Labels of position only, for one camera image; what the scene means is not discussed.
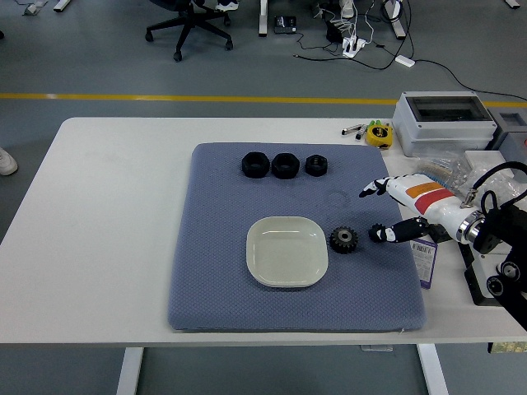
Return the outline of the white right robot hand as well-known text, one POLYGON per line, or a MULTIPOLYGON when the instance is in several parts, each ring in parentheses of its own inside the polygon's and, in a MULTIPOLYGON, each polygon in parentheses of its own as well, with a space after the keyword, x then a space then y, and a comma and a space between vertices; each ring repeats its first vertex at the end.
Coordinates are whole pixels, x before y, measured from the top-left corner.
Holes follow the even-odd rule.
POLYGON ((459 229, 465 219, 474 213, 474 209, 462 208, 462 201, 458 197, 426 175, 407 174, 376 179, 364 187, 359 197, 374 193, 388 193, 429 224, 441 225, 452 239, 464 242, 463 232, 459 229))

